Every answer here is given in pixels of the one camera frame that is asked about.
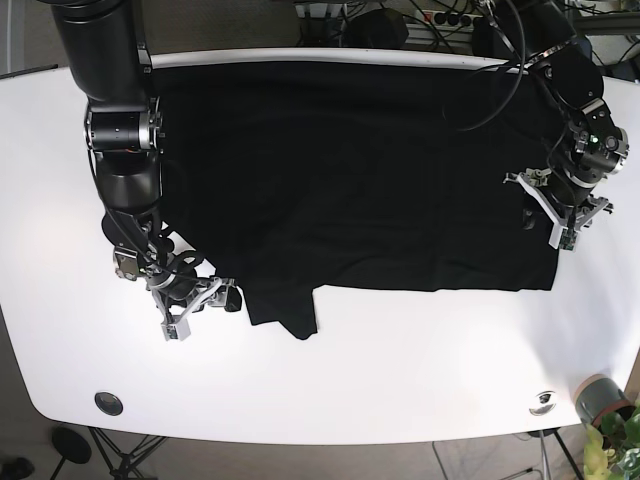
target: floor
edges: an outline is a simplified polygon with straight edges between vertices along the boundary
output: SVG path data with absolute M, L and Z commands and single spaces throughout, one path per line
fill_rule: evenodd
M 145 24 L 152 53 L 293 46 L 298 40 L 296 16 L 287 2 L 145 0 L 143 3 L 147 7 Z M 401 4 L 399 0 L 390 4 L 396 3 Z M 14 28 L 10 32 L 20 43 L 23 53 L 21 58 L 14 55 L 9 59 L 13 69 L 52 63 L 66 65 L 48 7 L 34 0 L 13 0 L 13 8 L 13 15 L 17 15 L 14 18 L 24 19 L 24 28 Z M 0 8 L 0 24 L 5 24 L 6 14 L 6 10 L 2 12 Z M 615 58 L 615 49 L 622 47 L 624 45 L 611 47 L 611 57 Z M 7 50 L 0 50 L 5 55 L 0 55 L 0 62 L 6 65 Z M 0 460 L 25 456 L 36 466 L 32 478 L 49 478 L 58 462 L 49 443 L 50 430 L 56 423 L 42 417 L 33 408 L 1 315 L 0 392 Z M 71 427 L 89 438 L 86 428 Z M 579 461 L 584 441 L 583 428 L 563 428 L 561 434 Z M 113 432 L 113 438 L 123 450 L 127 450 L 140 437 Z M 528 467 L 541 468 L 540 444 L 524 434 L 442 442 L 437 444 L 437 448 L 451 480 L 498 480 Z M 553 478 L 575 478 L 555 439 L 547 440 L 547 450 Z M 447 480 L 429 443 L 274 446 L 170 439 L 143 464 L 141 470 L 164 479 Z M 58 478 L 101 480 L 110 477 L 94 448 L 89 464 L 65 465 Z

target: wire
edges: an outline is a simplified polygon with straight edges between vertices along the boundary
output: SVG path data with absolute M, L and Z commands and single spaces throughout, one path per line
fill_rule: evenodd
M 435 27 L 429 25 L 427 22 L 423 22 L 418 18 L 412 17 L 411 15 L 405 15 L 404 13 L 401 13 L 400 15 L 402 15 L 404 18 L 408 18 L 410 20 L 416 21 L 424 25 L 425 27 L 427 27 L 427 30 L 430 30 L 433 33 L 433 42 L 431 43 L 431 45 L 429 45 L 429 47 L 431 47 L 432 52 L 438 49 L 438 47 L 440 46 L 440 37 L 438 36 L 438 33 L 436 32 Z
M 625 50 L 625 52 L 622 54 L 622 56 L 620 57 L 620 60 L 618 60 L 618 61 L 616 62 L 616 65 L 620 65 L 622 62 L 624 62 L 624 58 L 627 56 L 627 54 L 628 54 L 631 50 L 633 50 L 633 47 L 635 47 L 636 45 L 639 45 L 639 44 L 640 44 L 640 40 L 636 40 L 635 42 L 633 42 L 633 44 L 632 44 L 629 48 L 627 48 L 627 49 Z
M 436 442 L 431 442 L 431 448 L 433 449 L 433 453 L 436 456 L 438 465 L 440 465 L 440 470 L 442 471 L 442 476 L 444 477 L 444 480 L 449 480 L 449 477 L 447 476 L 447 472 L 444 469 L 444 466 L 442 465 L 442 460 L 440 460 L 440 455 L 438 455 L 438 450 L 436 450 Z
M 411 4 L 412 4 L 414 7 L 416 7 L 416 8 L 418 9 L 418 11 L 419 11 L 419 12 L 422 12 L 422 8 L 420 8 L 420 5 L 418 5 L 418 4 L 415 2 L 415 0 L 409 0 L 409 2 L 411 2 Z M 444 37 L 442 36 L 442 34 L 441 34 L 441 33 L 440 33 L 440 31 L 438 30 L 438 28 L 433 24 L 433 22 L 431 21 L 431 19 L 430 19 L 429 17 L 426 17 L 426 16 L 424 17 L 424 19 L 427 21 L 427 23 L 429 23 L 429 25 L 431 25 L 431 27 L 433 28 L 433 32 L 434 32 L 434 34 L 435 34 L 436 36 L 439 36 L 439 37 L 440 37 L 440 40 L 442 40 L 442 42 L 443 42 L 443 43 L 445 44 L 445 46 L 449 49 L 449 51 L 450 51 L 451 53 L 455 53 L 455 52 L 453 51 L 453 48 L 451 48 L 451 45 L 449 44 L 449 42 L 447 42 L 447 39 L 446 39 L 446 38 L 444 38 Z
M 363 3 L 362 5 L 356 6 L 351 13 L 347 14 L 347 18 L 351 19 L 358 14 L 360 14 L 365 8 L 367 8 L 367 4 Z
M 212 278 L 199 278 L 199 277 L 190 277 L 187 275 L 182 275 L 180 273 L 174 272 L 171 269 L 165 268 L 161 265 L 158 265 L 156 262 L 154 262 L 145 252 L 142 251 L 142 249 L 140 249 L 136 243 L 132 240 L 131 236 L 127 233 L 127 231 L 124 229 L 124 227 L 120 224 L 119 220 L 116 219 L 116 216 L 113 213 L 113 210 L 111 208 L 109 208 L 107 206 L 107 203 L 104 199 L 104 196 L 102 195 L 102 191 L 100 190 L 100 187 L 98 186 L 98 176 L 96 175 L 96 169 L 93 165 L 93 158 L 91 156 L 91 151 L 87 150 L 87 156 L 89 157 L 89 168 L 91 169 L 91 176 L 93 178 L 93 183 L 96 186 L 96 191 L 98 192 L 98 197 L 100 198 L 100 201 L 102 202 L 102 206 L 104 207 L 105 212 L 107 213 L 107 215 L 109 216 L 109 218 L 111 219 L 111 221 L 113 222 L 113 224 L 116 226 L 116 228 L 120 231 L 120 233 L 122 234 L 122 236 L 127 240 L 127 242 L 129 242 L 129 244 L 134 248 L 134 250 L 144 259 L 145 262 L 147 262 L 149 264 L 149 266 L 151 267 L 155 267 L 158 270 L 164 272 L 164 273 L 169 273 L 171 275 L 174 275 L 176 278 L 181 278 L 183 280 L 189 280 L 190 282 L 195 282 L 195 283 L 212 283 L 215 282 L 214 279 Z
M 576 474 L 576 477 L 578 478 L 578 480 L 584 480 L 584 476 L 582 475 L 582 472 L 580 471 L 580 469 L 576 465 L 576 462 L 573 459 L 573 456 L 571 455 L 569 450 L 567 450 L 567 446 L 562 441 L 562 437 L 560 436 L 560 432 L 558 431 L 558 429 L 555 429 L 553 431 L 553 435 L 556 437 L 556 440 L 558 441 L 558 445 L 560 445 L 560 448 L 562 449 L 562 452 L 564 453 L 564 456 L 567 457 L 567 460 L 569 461 L 569 464 L 571 465 L 571 468 L 573 469 L 573 473 Z
M 447 8 L 447 9 L 451 8 L 451 5 L 447 5 L 446 3 L 441 2 L 440 0 L 433 0 L 433 2 L 437 3 L 438 5 L 440 5 L 440 6 L 444 7 L 444 8 Z M 460 12 L 460 10 L 455 10 L 455 9 L 452 9 L 451 11 L 452 12 L 456 12 L 456 13 L 462 13 L 462 12 Z
M 494 118 L 496 118 L 498 115 L 500 115 L 500 113 L 505 109 L 505 107 L 509 104 L 509 102 L 511 101 L 511 99 L 513 99 L 513 97 L 516 94 L 516 91 L 518 90 L 518 87 L 520 87 L 520 82 L 522 81 L 522 76 L 524 74 L 524 63 L 525 63 L 525 58 L 526 58 L 526 43 L 525 43 L 525 38 L 524 38 L 524 26 L 522 25 L 522 19 L 520 18 L 520 14 L 518 13 L 518 9 L 516 8 L 516 6 L 513 4 L 512 0 L 505 0 L 507 2 L 507 5 L 509 5 L 509 8 L 511 9 L 511 11 L 513 12 L 513 15 L 516 19 L 516 23 L 518 25 L 518 33 L 519 33 L 519 37 L 520 37 L 520 67 L 518 68 L 518 74 L 516 77 L 516 81 L 513 84 L 513 87 L 511 87 L 511 90 L 509 91 L 509 93 L 507 94 L 507 96 L 504 98 L 504 100 L 502 100 L 502 102 L 493 110 L 493 112 L 491 112 L 489 115 L 487 115 L 486 117 L 478 120 L 475 123 L 472 123 L 471 125 L 465 125 L 463 127 L 456 127 L 455 129 L 459 132 L 470 132 L 471 130 L 476 130 L 477 128 L 480 128 L 484 125 L 486 125 L 487 123 L 489 123 L 491 120 L 493 120 Z M 513 61 L 509 61 L 507 63 L 504 64 L 504 66 L 506 65 L 513 65 L 512 63 Z M 479 70 L 476 70 L 474 73 L 471 74 L 471 76 L 475 75 L 476 73 L 479 73 L 485 69 L 488 69 L 487 67 L 481 68 Z M 444 104 L 442 105 L 442 116 L 444 117 L 444 119 L 446 120 L 446 115 L 445 115 L 445 109 L 444 109 Z
M 603 67 L 606 67 L 605 63 L 602 61 L 602 59 L 600 58 L 600 55 L 598 55 L 596 53 L 596 51 L 593 49 L 593 46 L 591 47 L 591 53 L 593 55 L 595 55 L 595 57 L 598 59 L 598 61 L 600 62 L 600 65 L 602 65 Z

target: table surface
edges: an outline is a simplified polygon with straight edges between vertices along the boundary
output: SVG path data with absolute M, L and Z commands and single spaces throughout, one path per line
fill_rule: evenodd
M 312 60 L 475 68 L 490 59 L 348 49 L 156 57 L 158 67 Z M 624 386 L 640 345 L 634 142 L 640 89 L 606 79 L 627 129 L 624 171 L 598 187 L 616 205 L 551 292 L 314 292 L 320 333 L 294 339 L 246 311 L 207 309 L 166 342 L 144 283 L 119 280 L 81 132 L 86 98 L 68 70 L 0 82 L 0 304 L 29 395 L 44 416 L 116 430 L 278 444 L 372 444 L 498 435 L 578 422 L 576 386 Z M 536 395 L 557 406 L 535 417 Z M 95 406 L 98 391 L 124 412 Z

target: black t-shirt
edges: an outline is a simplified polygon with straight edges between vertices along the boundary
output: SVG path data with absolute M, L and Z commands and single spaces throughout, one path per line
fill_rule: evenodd
M 488 113 L 515 76 L 316 62 L 154 75 L 163 218 L 238 280 L 252 324 L 308 338 L 322 285 L 551 288 L 550 222 L 523 230 L 525 194 L 503 184 L 545 168 L 542 138 L 562 129 L 527 78 L 497 120 L 461 133 L 451 124 Z

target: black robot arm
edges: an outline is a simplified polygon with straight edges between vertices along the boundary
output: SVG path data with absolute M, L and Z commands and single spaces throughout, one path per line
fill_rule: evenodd
M 520 61 L 555 99 L 566 127 L 550 152 L 546 170 L 509 174 L 507 180 L 521 184 L 552 220 L 549 244 L 575 250 L 580 230 L 590 226 L 601 210 L 613 211 L 608 199 L 591 192 L 623 168 L 629 142 L 603 100 L 602 75 L 573 43 L 576 32 L 558 6 L 551 0 L 512 3 L 525 35 L 526 58 Z M 479 6 L 505 44 L 514 53 L 520 51 L 520 32 L 509 2 L 482 0 Z
M 52 5 L 73 78 L 88 97 L 85 138 L 116 273 L 132 281 L 143 278 L 163 313 L 165 337 L 183 340 L 190 334 L 191 313 L 205 305 L 238 311 L 241 297 L 232 279 L 197 277 L 204 256 L 195 251 L 174 255 L 169 230 L 163 230 L 158 208 L 162 112 L 140 4 L 41 1 Z

